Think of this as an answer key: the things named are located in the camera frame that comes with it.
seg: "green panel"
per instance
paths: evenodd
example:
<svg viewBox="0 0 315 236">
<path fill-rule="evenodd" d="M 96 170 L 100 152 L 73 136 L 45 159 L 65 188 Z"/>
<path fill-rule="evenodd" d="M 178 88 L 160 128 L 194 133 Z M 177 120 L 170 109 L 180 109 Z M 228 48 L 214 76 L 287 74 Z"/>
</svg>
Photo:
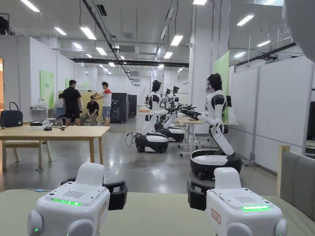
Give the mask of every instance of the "green panel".
<svg viewBox="0 0 315 236">
<path fill-rule="evenodd" d="M 70 81 L 70 79 L 69 79 L 69 78 L 66 78 L 66 88 L 69 87 L 69 81 Z"/>
<path fill-rule="evenodd" d="M 40 70 L 40 99 L 48 103 L 48 108 L 54 108 L 54 73 Z"/>
<path fill-rule="evenodd" d="M 222 78 L 222 88 L 226 96 L 229 95 L 229 56 L 227 52 L 224 56 L 218 59 L 214 64 L 214 73 L 219 73 Z M 228 108 L 224 111 L 223 122 L 228 122 Z"/>
</svg>

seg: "black server cabinet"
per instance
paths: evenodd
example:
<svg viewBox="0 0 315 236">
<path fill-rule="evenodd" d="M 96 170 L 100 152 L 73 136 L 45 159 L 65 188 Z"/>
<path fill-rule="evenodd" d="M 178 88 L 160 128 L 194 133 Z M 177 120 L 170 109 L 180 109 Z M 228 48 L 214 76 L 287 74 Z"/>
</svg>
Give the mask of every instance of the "black server cabinet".
<svg viewBox="0 0 315 236">
<path fill-rule="evenodd" d="M 129 117 L 137 115 L 137 95 L 129 95 Z"/>
<path fill-rule="evenodd" d="M 112 93 L 111 122 L 125 123 L 129 118 L 129 94 Z"/>
</svg>

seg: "warning label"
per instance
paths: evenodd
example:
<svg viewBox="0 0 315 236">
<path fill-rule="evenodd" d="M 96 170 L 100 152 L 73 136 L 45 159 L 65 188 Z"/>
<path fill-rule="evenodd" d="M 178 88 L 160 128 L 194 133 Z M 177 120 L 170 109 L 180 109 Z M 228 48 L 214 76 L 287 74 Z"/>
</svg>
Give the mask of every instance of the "warning label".
<svg viewBox="0 0 315 236">
<path fill-rule="evenodd" d="M 221 216 L 212 208 L 211 208 L 211 215 L 219 224 L 221 224 Z"/>
</svg>

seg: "person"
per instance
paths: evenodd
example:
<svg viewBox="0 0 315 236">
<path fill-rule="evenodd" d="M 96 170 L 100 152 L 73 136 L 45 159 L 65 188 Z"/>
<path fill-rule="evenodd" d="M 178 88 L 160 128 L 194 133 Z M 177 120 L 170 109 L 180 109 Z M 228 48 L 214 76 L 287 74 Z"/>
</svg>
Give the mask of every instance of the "person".
<svg viewBox="0 0 315 236">
<path fill-rule="evenodd" d="M 63 103 L 63 97 L 61 93 L 59 94 L 59 99 L 56 101 L 55 106 L 54 106 L 54 117 L 55 117 L 57 108 L 63 108 L 63 107 L 65 107 L 65 105 Z"/>
<path fill-rule="evenodd" d="M 95 97 L 93 95 L 91 96 L 90 102 L 88 103 L 86 108 L 88 109 L 88 112 L 83 117 L 81 117 L 81 125 L 87 119 L 91 119 L 91 126 L 94 126 L 96 123 L 96 119 L 98 117 L 98 111 L 100 107 L 98 103 L 95 101 Z"/>
<path fill-rule="evenodd" d="M 108 88 L 107 82 L 102 82 L 102 87 L 104 92 L 100 95 L 96 94 L 96 99 L 103 99 L 103 110 L 102 110 L 102 117 L 104 118 L 105 126 L 109 126 L 111 119 L 111 108 L 112 108 L 112 92 Z"/>
<path fill-rule="evenodd" d="M 81 94 L 76 90 L 77 82 L 75 80 L 69 81 L 69 88 L 65 89 L 62 93 L 64 105 L 66 107 L 65 117 L 74 119 L 74 124 L 79 126 L 81 124 L 80 110 L 81 105 Z M 70 125 L 69 120 L 66 119 L 65 125 Z"/>
</svg>

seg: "table surface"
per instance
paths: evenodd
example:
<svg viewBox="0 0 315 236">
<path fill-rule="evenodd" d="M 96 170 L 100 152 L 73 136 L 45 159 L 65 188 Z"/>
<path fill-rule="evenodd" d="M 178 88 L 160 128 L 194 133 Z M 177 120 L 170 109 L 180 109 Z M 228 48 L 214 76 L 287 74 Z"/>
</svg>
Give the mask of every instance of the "table surface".
<svg viewBox="0 0 315 236">
<path fill-rule="evenodd" d="M 27 236 L 27 215 L 46 193 L 27 189 L 0 193 L 1 235 Z M 315 222 L 277 197 L 264 197 L 281 208 L 288 236 L 314 236 Z M 189 208 L 187 194 L 128 193 L 123 210 L 109 211 L 100 235 L 214 236 L 206 212 Z"/>
<path fill-rule="evenodd" d="M 89 139 L 100 138 L 107 132 L 107 126 L 69 126 L 64 131 L 53 128 L 51 131 L 29 130 L 29 125 L 5 128 L 0 132 L 0 140 L 50 140 L 58 138 Z"/>
</svg>

